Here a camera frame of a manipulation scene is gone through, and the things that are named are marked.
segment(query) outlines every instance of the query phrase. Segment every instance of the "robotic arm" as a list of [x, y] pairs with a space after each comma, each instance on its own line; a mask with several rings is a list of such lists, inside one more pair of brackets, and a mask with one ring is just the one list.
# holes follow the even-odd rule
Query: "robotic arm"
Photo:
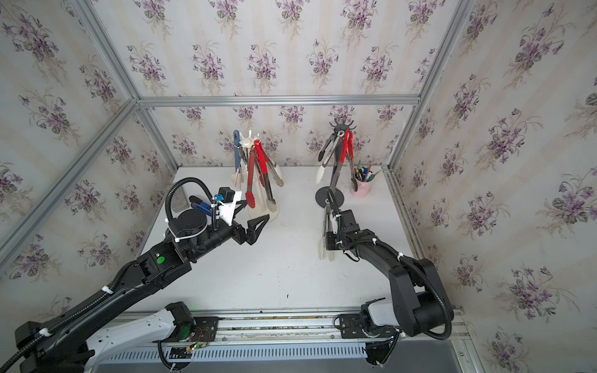
[[[170, 208], [172, 196], [188, 182], [199, 184], [211, 199], [211, 205], [192, 196], [193, 208], [174, 218]], [[2, 365], [0, 373], [5, 373], [21, 357], [25, 357], [20, 365], [21, 373], [83, 373], [102, 360], [139, 344], [166, 338], [184, 340], [196, 325], [182, 302], [169, 304], [155, 314], [114, 328], [104, 326], [133, 304], [189, 272], [191, 262], [197, 262], [230, 238], [238, 244], [254, 244], [269, 215], [249, 220], [245, 230], [234, 221], [234, 216], [247, 205], [239, 198], [239, 192], [227, 187], [220, 188], [218, 195], [213, 196], [197, 178], [176, 182], [165, 196], [168, 229], [164, 240], [125, 264], [110, 284], [65, 314], [44, 323], [29, 321], [17, 328], [15, 338], [19, 351]], [[327, 249], [342, 250], [346, 255], [350, 251], [357, 258], [348, 255], [352, 260], [369, 261], [390, 280], [391, 301], [364, 304], [359, 314], [359, 328], [371, 335], [392, 325], [409, 336], [422, 332], [437, 339], [448, 338], [454, 313], [433, 264], [427, 259], [415, 260], [395, 251], [372, 231], [361, 230], [351, 210], [340, 212], [330, 192], [328, 200], [336, 215], [337, 233], [327, 232]], [[207, 215], [211, 215], [211, 224]], [[416, 293], [414, 285], [424, 287], [424, 291]], [[445, 325], [442, 334], [430, 331], [442, 324]]]
[[[199, 184], [212, 199], [211, 225], [207, 224], [205, 213], [198, 209], [185, 210], [177, 218], [172, 216], [172, 195], [188, 182]], [[168, 230], [164, 241], [138, 259], [125, 264], [109, 285], [65, 314], [44, 323], [29, 321], [20, 326], [15, 331], [19, 352], [0, 368], [0, 372], [6, 372], [24, 356], [25, 361], [20, 365], [21, 373], [82, 373], [121, 350], [145, 341], [163, 340], [178, 326], [194, 323], [189, 310], [181, 302], [168, 305], [156, 317], [137, 320], [139, 326], [145, 328], [139, 335], [130, 334], [134, 328], [100, 331], [105, 324], [133, 304], [164, 289], [189, 272], [191, 262], [197, 262], [197, 259], [230, 238], [238, 244], [248, 242], [252, 245], [257, 241], [269, 215], [249, 220], [245, 230], [232, 218], [246, 206], [246, 201], [241, 201], [240, 206], [232, 208], [231, 212], [230, 205], [235, 207], [238, 201], [237, 193], [223, 187], [217, 196], [212, 196], [205, 184], [197, 178], [184, 178], [174, 184], [165, 196]], [[147, 332], [148, 328], [155, 329], [155, 332]], [[119, 334], [126, 335], [129, 343], [119, 343], [121, 349], [114, 350], [110, 347], [115, 344], [114, 337]]]
[[[328, 191], [328, 201], [336, 215], [337, 233], [327, 232], [326, 249], [342, 250], [353, 261], [363, 258], [390, 281], [391, 301], [375, 300], [361, 307], [362, 329], [367, 334], [379, 334], [390, 325], [409, 337], [424, 333], [432, 338], [447, 339], [452, 331], [454, 311], [433, 263], [428, 259], [407, 257], [380, 241], [372, 231], [361, 230], [351, 210], [338, 209], [331, 191]], [[415, 285], [423, 287], [424, 291], [416, 293]], [[430, 331], [442, 324], [445, 325], [443, 333]]]

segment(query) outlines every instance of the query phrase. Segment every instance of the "black robotic arm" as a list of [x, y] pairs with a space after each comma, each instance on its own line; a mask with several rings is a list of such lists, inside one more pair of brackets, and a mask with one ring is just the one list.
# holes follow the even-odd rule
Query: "black robotic arm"
[[[216, 200], [197, 178], [185, 178], [174, 184], [165, 196], [168, 230], [164, 240], [125, 264], [110, 284], [63, 315], [44, 323], [29, 321], [17, 328], [15, 337], [19, 352], [0, 368], [0, 372], [6, 372], [24, 356], [21, 373], [82, 373], [88, 359], [96, 353], [88, 348], [86, 341], [105, 324], [189, 272], [191, 262], [195, 263], [230, 238], [239, 244], [248, 242], [252, 245], [257, 241], [269, 215], [249, 220], [247, 230], [234, 220], [230, 225], [220, 222], [216, 209], [211, 225], [198, 209], [185, 210], [174, 218], [170, 210], [172, 196], [188, 182], [199, 184], [210, 199]], [[230, 188], [220, 188], [217, 195], [220, 205], [232, 204], [234, 193]], [[233, 216], [246, 206], [245, 201], [238, 202], [240, 206], [233, 209]], [[174, 323], [192, 322], [188, 309], [182, 307], [182, 316], [178, 320], [175, 317]]]

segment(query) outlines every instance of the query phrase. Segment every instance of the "black cable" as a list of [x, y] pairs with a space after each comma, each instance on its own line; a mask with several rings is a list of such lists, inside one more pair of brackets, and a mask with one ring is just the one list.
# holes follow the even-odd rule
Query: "black cable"
[[158, 341], [158, 356], [159, 359], [161, 360], [162, 364], [164, 364], [164, 366], [168, 369], [172, 369], [173, 371], [181, 371], [183, 369], [185, 369], [187, 366], [189, 366], [190, 363], [170, 363], [169, 361], [166, 360], [166, 356], [164, 356], [164, 350], [162, 349], [162, 341]]
[[166, 217], [168, 218], [168, 221], [171, 221], [171, 220], [174, 219], [174, 217], [172, 216], [172, 209], [170, 208], [170, 204], [172, 203], [172, 196], [174, 195], [174, 192], [176, 192], [176, 190], [178, 188], [180, 188], [183, 184], [190, 183], [190, 182], [193, 182], [195, 184], [199, 184], [199, 186], [201, 187], [201, 189], [203, 189], [203, 191], [207, 195], [207, 198], [208, 198], [209, 201], [213, 197], [213, 195], [211, 194], [211, 192], [207, 188], [207, 186], [203, 183], [203, 181], [199, 180], [198, 178], [196, 178], [196, 177], [185, 177], [183, 179], [180, 179], [179, 181], [175, 182], [172, 185], [172, 188], [170, 188], [170, 190], [168, 191], [168, 193], [166, 193], [165, 202], [164, 202], [164, 209], [166, 210]]
[[[377, 246], [383, 247], [384, 249], [390, 251], [392, 254], [395, 254], [395, 255], [398, 254], [398, 252], [393, 247], [391, 247], [387, 243], [382, 242], [380, 240], [376, 240], [375, 242], [373, 240], [354, 241], [354, 242], [349, 243], [346, 246], [343, 246], [342, 250], [348, 250], [350, 247], [356, 245], [357, 243], [365, 243], [365, 244], [377, 245]], [[450, 314], [448, 312], [448, 307], [446, 306], [446, 304], [444, 302], [444, 299], [439, 296], [439, 293], [435, 289], [435, 286], [433, 286], [433, 284], [431, 283], [431, 281], [429, 281], [429, 279], [427, 278], [427, 276], [425, 276], [425, 274], [423, 273], [423, 271], [421, 271], [414, 263], [412, 263], [410, 261], [410, 259], [405, 259], [404, 257], [402, 257], [402, 258], [398, 258], [398, 260], [400, 262], [406, 264], [421, 279], [421, 281], [423, 281], [423, 283], [425, 284], [425, 288], [428, 289], [431, 292], [431, 294], [433, 294], [433, 297], [438, 301], [439, 308], [442, 311], [442, 316], [444, 317], [444, 331], [443, 331], [443, 333], [437, 334], [437, 333], [432, 332], [432, 331], [424, 331], [423, 333], [425, 335], [428, 335], [431, 338], [435, 338], [437, 340], [448, 339], [448, 337], [450, 336], [450, 334], [452, 334], [452, 319], [450, 318]]]
[[[112, 280], [112, 282], [108, 285], [108, 288], [110, 290], [114, 290], [115, 286], [120, 282], [120, 280], [124, 276], [124, 273], [127, 271], [127, 269], [130, 266], [134, 265], [135, 263], [136, 263], [136, 261], [133, 260], [133, 261], [128, 262], [124, 266], [122, 266], [122, 268], [120, 268], [120, 270], [118, 271], [118, 273], [114, 277], [114, 280]], [[92, 302], [90, 302], [89, 304], [87, 304], [85, 307], [81, 308], [80, 310], [78, 310], [77, 312], [73, 313], [69, 317], [66, 317], [66, 318], [62, 319], [61, 321], [57, 322], [53, 326], [49, 327], [48, 328], [48, 333], [54, 334], [62, 326], [66, 325], [68, 323], [76, 321], [81, 316], [83, 316], [84, 314], [86, 314], [89, 311], [91, 311], [92, 309], [94, 309], [100, 303], [104, 302], [104, 300], [107, 299], [107, 297], [109, 297], [109, 296], [110, 296], [110, 294], [108, 294], [107, 292], [104, 292], [104, 294], [102, 294], [99, 297], [97, 297], [95, 300], [93, 300]], [[30, 341], [25, 346], [23, 346], [19, 351], [17, 351], [17, 353], [15, 353], [14, 355], [12, 355], [11, 358], [8, 359], [0, 367], [0, 373], [6, 373], [8, 371], [8, 369], [11, 366], [13, 366], [22, 356], [24, 356], [27, 352], [29, 352], [30, 350], [32, 350], [37, 344], [39, 344], [42, 340], [44, 340], [46, 338], [47, 338], [46, 336], [44, 336], [42, 334], [39, 334], [32, 341]]]
[[350, 255], [348, 255], [348, 253], [347, 253], [346, 251], [343, 251], [343, 253], [344, 253], [344, 255], [346, 255], [346, 256], [348, 257], [348, 259], [350, 259], [350, 260], [352, 260], [352, 261], [354, 261], [354, 262], [357, 262], [357, 261], [360, 261], [360, 260], [361, 260], [361, 258], [359, 258], [359, 257], [357, 257], [358, 259], [354, 259], [354, 258], [353, 258], [353, 257], [351, 257]]
[[438, 291], [435, 289], [435, 286], [429, 281], [427, 276], [421, 271], [414, 263], [410, 262], [409, 259], [402, 259], [402, 263], [406, 264], [425, 284], [425, 288], [433, 294], [435, 299], [437, 299], [439, 303], [439, 308], [442, 310], [442, 315], [444, 317], [444, 331], [441, 334], [437, 334], [432, 331], [424, 331], [425, 335], [430, 336], [431, 338], [435, 338], [437, 340], [446, 340], [452, 334], [452, 319], [450, 318], [450, 314], [448, 313], [448, 307], [444, 302], [444, 299], [439, 296]]

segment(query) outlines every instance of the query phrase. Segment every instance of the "purple flower print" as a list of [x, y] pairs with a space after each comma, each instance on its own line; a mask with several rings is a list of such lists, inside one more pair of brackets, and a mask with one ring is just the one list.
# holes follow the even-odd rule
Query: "purple flower print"
[[464, 49], [461, 57], [466, 56], [473, 50], [473, 46], [477, 43], [479, 34], [486, 26], [493, 24], [497, 18], [497, 0], [485, 0], [478, 2], [473, 6], [473, 10], [469, 16], [469, 27], [463, 35], [460, 48]]
[[215, 48], [218, 43], [208, 42], [205, 47], [199, 44], [193, 45], [196, 54], [193, 55], [193, 70], [202, 74], [200, 79], [203, 88], [207, 88], [211, 95], [220, 94], [222, 79], [224, 79], [224, 65], [221, 58], [217, 56]]
[[558, 38], [564, 36], [569, 24], [561, 23], [566, 15], [563, 8], [553, 17], [551, 16], [554, 12], [553, 6], [554, 4], [551, 3], [536, 23], [522, 30], [524, 35], [519, 43], [522, 51], [517, 53], [514, 61], [510, 60], [510, 69], [506, 71], [504, 77], [510, 75], [512, 80], [504, 89], [516, 88], [518, 84], [524, 83], [524, 77], [531, 74], [530, 69], [533, 65], [549, 53], [557, 54], [564, 46], [564, 40]]
[[299, 123], [303, 122], [303, 114], [304, 114], [304, 107], [303, 106], [282, 106], [280, 108], [280, 116], [284, 117], [284, 121], [282, 122], [282, 127], [290, 133], [296, 133], [301, 125]]
[[275, 157], [278, 155], [278, 146], [282, 143], [282, 137], [279, 134], [273, 134], [271, 131], [261, 132], [261, 145], [268, 155]]
[[0, 4], [0, 17], [7, 21], [2, 28], [5, 35], [12, 38], [14, 49], [17, 52], [30, 51], [33, 66], [44, 79], [48, 79], [48, 74], [58, 83], [66, 79], [63, 67], [66, 62], [57, 58], [58, 46], [50, 40], [50, 30], [44, 28], [39, 19], [27, 15], [18, 5], [9, 3]]
[[402, 166], [398, 167], [398, 172], [396, 173], [396, 182], [400, 188], [404, 188], [404, 175], [402, 173]]
[[414, 72], [417, 74], [418, 79], [413, 83], [413, 87], [411, 91], [418, 92], [421, 86], [423, 85], [423, 81], [425, 80], [425, 76], [427, 76], [427, 71], [431, 66], [431, 62], [433, 61], [433, 54], [435, 53], [435, 48], [431, 48], [427, 53], [427, 56], [418, 62], [418, 68]]
[[98, 235], [91, 241], [81, 242], [81, 249], [77, 250], [80, 257], [85, 258], [85, 268], [100, 266], [110, 269], [112, 264], [118, 265], [118, 254], [112, 252], [107, 242], [108, 236]]
[[237, 118], [241, 123], [241, 126], [246, 129], [253, 127], [253, 116], [255, 115], [255, 110], [257, 109], [259, 109], [258, 106], [235, 106], [232, 108], [232, 110], [234, 110], [234, 112], [237, 114]]
[[189, 137], [190, 134], [188, 132], [184, 132], [180, 135], [172, 135], [172, 145], [174, 150], [180, 152], [182, 160], [184, 160], [185, 163], [190, 164], [196, 159], [195, 154], [197, 154], [197, 147]]
[[[597, 85], [597, 78], [595, 78], [593, 85]], [[575, 127], [579, 127], [580, 125], [580, 128], [567, 134], [566, 137], [581, 137], [587, 140], [590, 132], [597, 134], [597, 92], [589, 94], [584, 104], [576, 102], [574, 108], [576, 111], [566, 117], [566, 122], [578, 122]]]
[[208, 155], [204, 155], [201, 156], [201, 159], [199, 160], [199, 166], [223, 166], [224, 163], [222, 163], [221, 160], [217, 159], [217, 158], [212, 158]]
[[276, 69], [279, 67], [276, 64], [276, 58], [272, 55], [272, 50], [276, 43], [266, 41], [262, 47], [257, 44], [251, 45], [251, 53], [247, 60], [249, 65], [248, 70], [255, 72], [253, 77], [253, 87], [258, 88], [261, 95], [268, 94], [274, 86], [273, 80], [276, 79]]
[[525, 143], [525, 134], [529, 125], [543, 128], [538, 120], [538, 116], [522, 118], [522, 112], [514, 109], [508, 118], [501, 118], [497, 125], [489, 129], [491, 141], [482, 143], [476, 153], [479, 155], [477, 165], [482, 165], [481, 169], [486, 170], [491, 167], [496, 170], [496, 161], [505, 164], [510, 155], [518, 156], [522, 145]]
[[300, 13], [303, 6], [311, 0], [275, 0], [278, 8], [282, 9], [282, 30], [292, 34], [290, 38], [297, 36], [303, 28], [300, 20]]
[[427, 246], [425, 257], [433, 263], [435, 269], [439, 269], [440, 264], [445, 265], [444, 256], [439, 253], [438, 247], [435, 244]]
[[60, 274], [62, 262], [58, 258], [54, 258], [53, 254], [46, 254], [40, 243], [43, 239], [43, 236], [33, 235], [31, 243], [10, 265], [9, 279], [14, 280], [26, 275], [31, 278], [32, 282], [40, 279], [48, 282], [47, 277], [50, 271]]
[[15, 214], [25, 216], [33, 208], [30, 197], [33, 188], [20, 186], [23, 179], [17, 174], [10, 174], [12, 163], [0, 163], [0, 219], [10, 221]]
[[420, 164], [416, 165], [414, 168], [414, 174], [411, 179], [411, 185], [413, 188], [411, 189], [411, 193], [418, 190], [421, 186], [427, 185], [427, 179], [429, 176], [427, 175], [427, 166], [425, 165], [424, 161], [421, 161]]
[[224, 32], [225, 29], [230, 33], [230, 40], [238, 35], [239, 26], [236, 19], [236, 11], [238, 10], [238, 4], [245, 0], [210, 0], [210, 5], [217, 9], [218, 19], [217, 22], [220, 24], [220, 31]]
[[224, 149], [224, 152], [228, 155], [234, 155], [234, 136], [228, 131], [219, 131], [220, 138], [218, 138], [218, 144]]
[[348, 24], [342, 28], [342, 40], [346, 40], [346, 49], [356, 48], [365, 38], [364, 29], [371, 28], [373, 15], [377, 13], [377, 0], [344, 0], [342, 17], [348, 18]]
[[354, 113], [355, 108], [351, 105], [334, 105], [328, 115], [334, 117], [334, 120], [339, 123], [346, 123], [350, 122]]
[[567, 227], [570, 233], [574, 233], [573, 224], [588, 223], [589, 219], [597, 220], [597, 198], [593, 187], [585, 185], [589, 175], [597, 175], [593, 170], [597, 169], [591, 168], [584, 176], [562, 175], [568, 178], [559, 185], [558, 190], [563, 193], [562, 196], [554, 198], [551, 204], [546, 199], [543, 204], [546, 209], [537, 211], [537, 215], [551, 220], [547, 225], [539, 227], [540, 229], [546, 230], [552, 236], [558, 232], [565, 237], [564, 227]]
[[309, 135], [304, 139], [304, 143], [309, 150], [309, 155], [316, 159], [327, 139], [327, 135], [319, 133], [318, 130], [309, 131]]
[[460, 145], [460, 141], [454, 144], [452, 148], [447, 148], [444, 154], [444, 161], [439, 167], [438, 174], [441, 178], [438, 183], [447, 183], [450, 180], [450, 176], [458, 173], [462, 174], [464, 171], [464, 164], [468, 163], [466, 159], [462, 157], [464, 148]]
[[484, 233], [493, 232], [493, 227], [497, 224], [499, 213], [510, 216], [506, 210], [505, 204], [499, 204], [495, 201], [496, 197], [491, 192], [487, 192], [484, 196], [475, 196], [469, 201], [470, 212], [463, 212], [458, 216], [461, 219], [459, 229], [464, 231], [464, 235], [474, 239], [473, 233], [479, 237]]
[[319, 84], [319, 89], [328, 84], [330, 80], [330, 69], [334, 62], [338, 62], [338, 54], [336, 54], [336, 46], [328, 47], [325, 40], [321, 43], [315, 39], [313, 43], [313, 51], [307, 55], [309, 64], [313, 66], [313, 84]]
[[386, 129], [392, 123], [392, 119], [398, 112], [404, 110], [402, 105], [377, 105], [377, 126], [381, 127], [382, 130]]
[[70, 191], [68, 198], [64, 200], [64, 204], [70, 207], [73, 215], [83, 210], [85, 218], [93, 223], [95, 219], [103, 221], [103, 215], [106, 214], [106, 201], [100, 201], [100, 192], [94, 187], [95, 183], [88, 180], [81, 180], [80, 183], [75, 184], [75, 188]]
[[166, 193], [164, 193], [163, 190], [156, 190], [154, 191], [154, 193], [149, 197], [149, 200], [151, 201], [152, 205], [153, 205], [153, 209], [158, 209], [162, 206], [162, 200], [164, 199], [164, 195]]
[[114, 114], [120, 108], [120, 99], [114, 96], [116, 88], [112, 85], [112, 78], [94, 64], [95, 57], [90, 59], [89, 66], [81, 65], [79, 70], [85, 76], [85, 86], [89, 88], [91, 97], [100, 97], [104, 110]]
[[469, 257], [462, 254], [459, 266], [454, 268], [452, 275], [456, 278], [456, 288], [468, 286], [475, 288], [477, 292], [483, 290], [485, 279], [481, 276], [482, 264], [479, 263], [479, 257], [473, 254]]
[[72, 4], [70, 3], [69, 0], [60, 0], [60, 8], [66, 10], [66, 12], [71, 17], [75, 18], [79, 22], [79, 25], [81, 26], [81, 31], [83, 31], [84, 33], [87, 33], [87, 30], [85, 30], [85, 26], [83, 26], [83, 22], [81, 22], [81, 19], [75, 12], [75, 9], [72, 7]]
[[597, 2], [593, 1], [592, 4], [589, 4], [584, 13], [585, 14], [593, 13], [593, 19], [591, 19], [591, 22], [589, 22], [587, 29], [584, 31], [584, 33], [581, 36], [587, 35], [593, 29], [593, 27], [595, 27], [595, 25], [597, 24]]
[[155, 150], [144, 151], [141, 154], [141, 159], [146, 171], [151, 171], [152, 174], [162, 174], [158, 162], [158, 153]]
[[195, 127], [197, 130], [203, 128], [203, 120], [201, 119], [202, 111], [205, 110], [205, 106], [193, 106], [193, 107], [179, 107], [182, 114], [185, 115], [186, 120]]
[[302, 160], [303, 157], [298, 156], [298, 157], [286, 157], [286, 160], [284, 160], [284, 165], [285, 166], [302, 166]]
[[40, 313], [39, 315], [37, 315], [36, 318], [38, 318], [41, 321], [45, 321], [53, 319], [54, 317], [64, 315], [65, 312], [70, 310], [70, 302], [72, 302], [72, 298], [64, 297], [62, 299], [59, 299], [59, 296], [56, 295], [52, 300], [52, 305], [50, 306], [50, 309], [46, 312]]
[[556, 314], [558, 304], [562, 300], [566, 301], [569, 309], [578, 310], [578, 306], [572, 300], [574, 294], [550, 285], [553, 275], [547, 268], [541, 268], [536, 275], [533, 269], [524, 266], [520, 270], [511, 271], [515, 275], [514, 283], [508, 280], [498, 282], [497, 287], [501, 288], [501, 291], [495, 299], [517, 320], [520, 321], [522, 315], [526, 316], [527, 320], [533, 320], [538, 316], [544, 317], [547, 323], [549, 316]]
[[396, 142], [398, 142], [398, 138], [400, 137], [400, 135], [394, 135], [394, 138], [391, 139], [387, 145], [386, 145], [386, 150], [387, 150], [387, 155], [384, 157], [385, 159], [389, 159], [390, 155], [392, 155], [392, 150], [394, 149], [394, 145], [396, 145]]
[[368, 134], [364, 134], [359, 130], [353, 130], [353, 139], [352, 139], [352, 150], [354, 151], [355, 157], [360, 154], [366, 144], [371, 142]]
[[172, 27], [168, 25], [170, 21], [166, 19], [166, 15], [164, 14], [166, 10], [164, 5], [166, 2], [170, 2], [170, 0], [133, 0], [133, 2], [144, 10], [143, 13], [147, 18], [145, 21], [149, 24], [151, 30], [155, 32], [156, 29], [160, 29], [165, 40], [166, 36], [170, 35], [170, 31], [172, 30]]
[[361, 71], [367, 76], [361, 81], [361, 89], [365, 90], [365, 94], [373, 94], [378, 88], [381, 88], [381, 82], [387, 79], [387, 73], [392, 69], [392, 59], [390, 52], [395, 48], [395, 45], [388, 44], [383, 50], [379, 47], [372, 47], [371, 56], [367, 56], [365, 64]]
[[66, 103], [60, 97], [46, 93], [40, 95], [36, 92], [28, 92], [30, 97], [19, 96], [19, 100], [29, 110], [29, 124], [40, 128], [49, 128], [56, 136], [56, 140], [61, 140], [66, 146], [74, 145], [77, 148], [81, 136], [79, 129], [66, 119], [64, 107]]
[[410, 204], [408, 206], [408, 213], [410, 214], [413, 222], [416, 225], [421, 225], [421, 211], [420, 206], [418, 205], [418, 201], [415, 201], [414, 204]]
[[151, 53], [153, 44], [141, 43], [137, 47], [133, 45], [127, 46], [129, 52], [133, 54], [128, 56], [128, 62], [131, 64], [131, 70], [143, 75], [143, 86], [146, 90], [151, 90], [154, 95], [163, 95], [164, 88], [167, 87], [163, 83], [166, 80], [164, 75], [164, 67], [159, 63], [159, 60]]
[[116, 136], [112, 139], [111, 146], [106, 148], [106, 154], [112, 163], [118, 162], [122, 172], [133, 173], [135, 170], [135, 157], [132, 157], [133, 151], [128, 147], [128, 140], [122, 136]]
[[114, 193], [116, 199], [120, 201], [121, 210], [129, 210], [135, 215], [143, 213], [143, 204], [139, 202], [137, 196], [137, 187], [134, 184], [127, 185], [125, 188], [117, 187], [117, 192]]
[[495, 340], [492, 342], [487, 340], [483, 346], [491, 355], [488, 361], [492, 369], [498, 370], [499, 366], [509, 372], [531, 373], [527, 362], [524, 361], [528, 351], [522, 346], [522, 336], [519, 334], [507, 334], [499, 328]]
[[472, 74], [469, 81], [462, 84], [460, 89], [454, 94], [456, 104], [448, 111], [446, 115], [448, 121], [446, 128], [449, 131], [460, 128], [460, 120], [466, 121], [469, 114], [475, 112], [475, 107], [479, 103], [479, 94], [482, 90], [490, 86], [487, 78], [477, 81], [477, 76]]
[[433, 134], [433, 128], [437, 124], [435, 119], [433, 118], [434, 112], [431, 110], [431, 107], [427, 108], [427, 111], [421, 119], [418, 121], [418, 128], [417, 133], [415, 134], [415, 138], [417, 139], [416, 146], [423, 145], [425, 138], [431, 134]]
[[448, 221], [452, 220], [452, 216], [448, 213], [450, 204], [446, 202], [446, 198], [442, 198], [439, 201], [433, 201], [433, 208], [429, 213], [429, 227], [431, 231], [436, 230], [438, 227], [448, 227]]
[[142, 230], [135, 231], [135, 227], [136, 226], [133, 226], [131, 231], [131, 238], [127, 240], [127, 246], [132, 255], [137, 255], [139, 253], [141, 243], [143, 243], [143, 238], [145, 237], [145, 232]]
[[429, 17], [433, 11], [437, 9], [438, 5], [443, 7], [445, 0], [415, 0], [408, 3], [408, 10], [412, 12], [410, 15], [410, 22], [407, 24], [407, 33], [413, 33], [411, 42], [420, 39], [425, 31], [425, 25], [429, 21]]

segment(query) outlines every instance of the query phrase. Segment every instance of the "white silicone tongs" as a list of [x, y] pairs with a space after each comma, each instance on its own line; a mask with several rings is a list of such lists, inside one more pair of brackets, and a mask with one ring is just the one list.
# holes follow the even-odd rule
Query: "white silicone tongs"
[[324, 162], [319, 166], [317, 169], [317, 174], [315, 175], [315, 184], [319, 184], [321, 179], [324, 177], [325, 166], [330, 163], [330, 159], [332, 158], [332, 154], [336, 151], [336, 147], [338, 146], [338, 142], [340, 141], [340, 137], [344, 136], [344, 131], [338, 131], [338, 135], [334, 139], [334, 143], [330, 147], [330, 152], [324, 157]]

